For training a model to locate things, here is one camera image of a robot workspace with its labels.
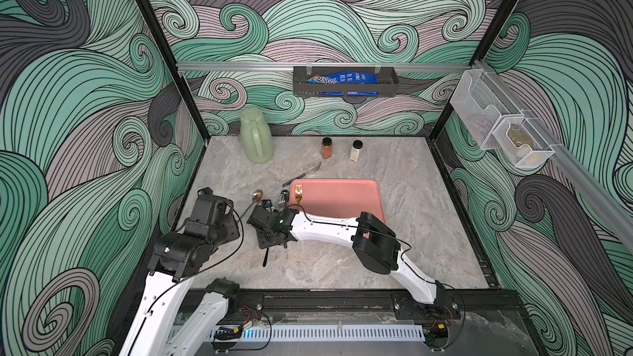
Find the gold fork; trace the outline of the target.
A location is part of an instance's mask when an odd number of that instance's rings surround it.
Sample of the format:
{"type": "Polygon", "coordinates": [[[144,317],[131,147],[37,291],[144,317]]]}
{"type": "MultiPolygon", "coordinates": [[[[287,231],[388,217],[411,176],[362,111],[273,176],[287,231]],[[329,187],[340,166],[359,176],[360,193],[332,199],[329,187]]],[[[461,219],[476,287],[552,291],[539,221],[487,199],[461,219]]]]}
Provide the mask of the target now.
{"type": "Polygon", "coordinates": [[[303,198],[303,186],[301,184],[295,185],[295,200],[296,204],[301,204],[303,198]]]}

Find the pink tray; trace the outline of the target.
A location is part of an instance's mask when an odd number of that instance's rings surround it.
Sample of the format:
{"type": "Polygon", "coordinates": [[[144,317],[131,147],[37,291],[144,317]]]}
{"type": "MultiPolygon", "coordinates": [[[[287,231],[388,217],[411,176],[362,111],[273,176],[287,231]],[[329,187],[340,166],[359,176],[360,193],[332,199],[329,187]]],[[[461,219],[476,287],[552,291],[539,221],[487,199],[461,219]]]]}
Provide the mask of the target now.
{"type": "Polygon", "coordinates": [[[370,179],[297,179],[289,187],[289,205],[301,205],[306,213],[348,219],[370,212],[386,222],[378,184],[370,179]],[[295,185],[303,186],[301,204],[296,204],[295,185]]]}

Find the patterned silver fork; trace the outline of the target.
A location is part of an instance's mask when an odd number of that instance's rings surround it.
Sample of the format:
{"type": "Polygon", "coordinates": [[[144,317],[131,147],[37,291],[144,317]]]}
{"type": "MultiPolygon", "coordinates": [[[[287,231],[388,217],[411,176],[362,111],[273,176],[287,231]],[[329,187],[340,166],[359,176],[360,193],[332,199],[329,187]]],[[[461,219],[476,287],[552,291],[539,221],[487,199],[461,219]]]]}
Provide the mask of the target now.
{"type": "Polygon", "coordinates": [[[288,201],[290,199],[290,194],[288,189],[283,189],[282,191],[280,191],[279,195],[278,195],[278,202],[277,205],[280,209],[285,209],[288,205],[288,201]]]}

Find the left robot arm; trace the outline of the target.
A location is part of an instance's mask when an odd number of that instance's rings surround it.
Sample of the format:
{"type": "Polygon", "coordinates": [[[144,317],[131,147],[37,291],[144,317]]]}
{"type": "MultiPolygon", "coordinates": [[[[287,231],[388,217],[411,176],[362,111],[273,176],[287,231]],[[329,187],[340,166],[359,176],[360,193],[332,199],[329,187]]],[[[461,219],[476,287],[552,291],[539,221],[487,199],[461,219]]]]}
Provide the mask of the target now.
{"type": "Polygon", "coordinates": [[[199,305],[171,337],[181,304],[206,263],[221,245],[240,238],[239,218],[233,202],[198,191],[183,229],[162,236],[154,245],[148,276],[135,319],[122,345],[121,355],[194,355],[212,329],[227,315],[238,283],[216,278],[204,290],[199,305]]]}

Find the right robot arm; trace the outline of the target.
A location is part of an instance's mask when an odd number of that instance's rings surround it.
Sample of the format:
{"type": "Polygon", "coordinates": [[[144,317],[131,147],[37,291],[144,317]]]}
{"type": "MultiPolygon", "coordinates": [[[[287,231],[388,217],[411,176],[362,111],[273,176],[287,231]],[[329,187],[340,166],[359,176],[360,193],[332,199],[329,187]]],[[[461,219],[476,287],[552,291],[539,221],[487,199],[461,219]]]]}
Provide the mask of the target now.
{"type": "Polygon", "coordinates": [[[256,229],[259,247],[287,246],[290,242],[325,242],[351,249],[366,270],[388,275],[402,285],[419,308],[433,308],[453,316],[457,302],[448,285],[431,278],[409,258],[411,245],[370,212],[359,217],[334,218],[309,214],[298,204],[269,211],[254,208],[247,223],[256,229]]]}

